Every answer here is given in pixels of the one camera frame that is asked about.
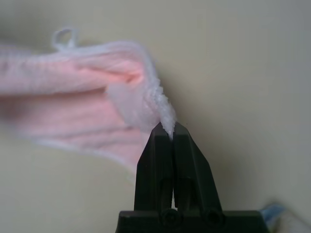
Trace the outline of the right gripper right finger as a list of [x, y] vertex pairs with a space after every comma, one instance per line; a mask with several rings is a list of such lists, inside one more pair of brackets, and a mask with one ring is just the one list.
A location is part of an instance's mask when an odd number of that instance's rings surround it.
[[173, 152], [177, 208], [182, 211], [221, 211], [210, 165], [189, 131], [180, 123], [177, 123], [174, 129]]

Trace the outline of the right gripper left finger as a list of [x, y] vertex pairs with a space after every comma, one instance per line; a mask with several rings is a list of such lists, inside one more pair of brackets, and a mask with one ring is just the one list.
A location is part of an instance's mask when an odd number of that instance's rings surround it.
[[161, 212], [171, 208], [173, 198], [172, 142], [158, 123], [137, 164], [136, 210]]

